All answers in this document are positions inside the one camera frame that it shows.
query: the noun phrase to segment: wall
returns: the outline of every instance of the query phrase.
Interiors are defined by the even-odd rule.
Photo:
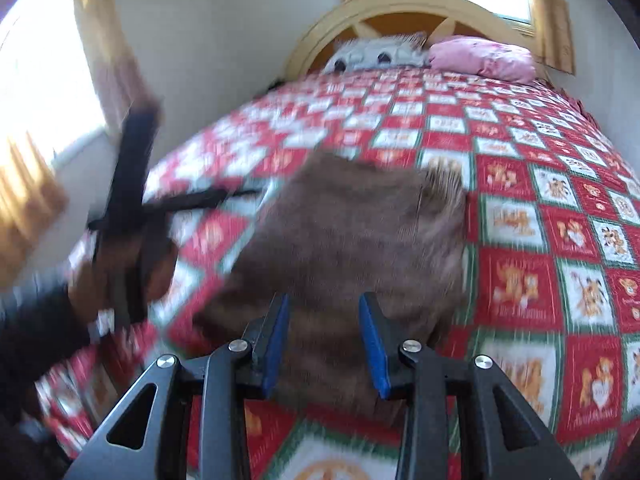
[[[580,99],[602,132],[640,171],[640,51],[606,0],[567,0],[576,75],[552,70],[556,86]]]
[[[86,225],[89,209],[104,207],[115,166],[116,150],[105,133],[79,140],[73,153],[63,153],[66,161],[54,163],[56,176],[69,196],[60,218],[44,233],[31,255],[22,277],[44,270],[64,260]]]
[[[339,0],[116,0],[165,122],[153,160],[267,88]]]

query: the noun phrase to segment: blue gripper pad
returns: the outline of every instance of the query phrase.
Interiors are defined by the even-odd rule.
[[[289,331],[289,297],[282,296],[282,301],[278,307],[276,321],[269,338],[264,360],[262,362],[262,393],[265,398],[269,397],[271,390],[278,381],[280,372],[280,361],[282,351],[287,343],[287,332]]]
[[[367,361],[369,362],[369,371],[373,379],[373,385],[381,399],[388,399],[391,393],[388,361],[384,345],[382,344],[382,338],[371,316],[371,310],[365,294],[360,297],[358,314],[360,316],[360,333],[362,334],[362,341],[367,352]]]

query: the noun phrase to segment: folded brown fabric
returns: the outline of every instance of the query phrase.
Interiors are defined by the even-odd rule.
[[[447,168],[381,170],[313,152],[283,187],[222,290],[194,321],[230,340],[290,295],[278,398],[392,422],[376,402],[358,325],[372,290],[387,317],[433,346],[463,304],[465,193]]]

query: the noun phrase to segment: wooden headboard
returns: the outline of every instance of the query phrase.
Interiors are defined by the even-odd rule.
[[[467,0],[347,0],[324,15],[300,38],[285,68],[287,80],[321,70],[334,54],[334,41],[424,32],[434,43],[452,34],[477,36],[529,47],[518,31]],[[547,77],[538,65],[538,76]]]

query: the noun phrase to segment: red and white checkered bedspread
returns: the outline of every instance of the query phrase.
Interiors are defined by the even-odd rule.
[[[267,197],[176,215],[180,259],[149,322],[81,352],[42,381],[48,421],[68,448],[81,447],[158,354],[210,350],[191,316],[215,294],[261,206],[315,146],[382,166],[462,171],[469,301],[442,351],[493,357],[578,472],[593,466],[599,475],[616,460],[640,427],[640,185],[575,103],[545,86],[415,68],[313,75],[286,85],[152,170],[149,196],[245,180],[267,189]],[[371,478],[393,477],[393,433],[319,410],[296,422],[272,404],[247,406],[256,476],[293,479],[340,468],[353,474],[348,467],[355,467]],[[342,436],[353,428],[358,438]],[[360,437],[379,445],[363,452]],[[456,475],[455,429],[450,450]],[[195,455],[192,441],[192,466]]]

